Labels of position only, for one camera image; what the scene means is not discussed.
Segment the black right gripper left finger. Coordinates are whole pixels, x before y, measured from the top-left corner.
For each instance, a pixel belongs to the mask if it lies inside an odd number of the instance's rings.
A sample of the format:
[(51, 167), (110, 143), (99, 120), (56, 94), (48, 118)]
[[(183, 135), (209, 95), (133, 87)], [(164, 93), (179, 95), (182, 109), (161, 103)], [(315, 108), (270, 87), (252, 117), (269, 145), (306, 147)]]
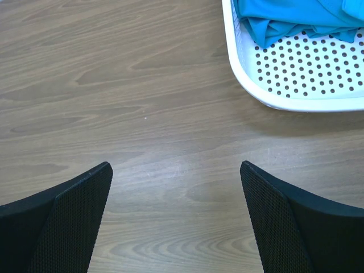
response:
[(1, 205), (1, 272), (87, 272), (112, 178), (103, 162)]

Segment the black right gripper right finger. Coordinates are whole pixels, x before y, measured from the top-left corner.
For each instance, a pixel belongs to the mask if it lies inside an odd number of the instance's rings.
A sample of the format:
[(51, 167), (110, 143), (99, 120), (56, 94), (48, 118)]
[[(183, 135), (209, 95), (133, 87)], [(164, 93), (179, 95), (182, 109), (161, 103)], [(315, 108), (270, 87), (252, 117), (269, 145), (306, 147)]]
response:
[(363, 272), (363, 209), (328, 200), (244, 161), (240, 167), (264, 272)]

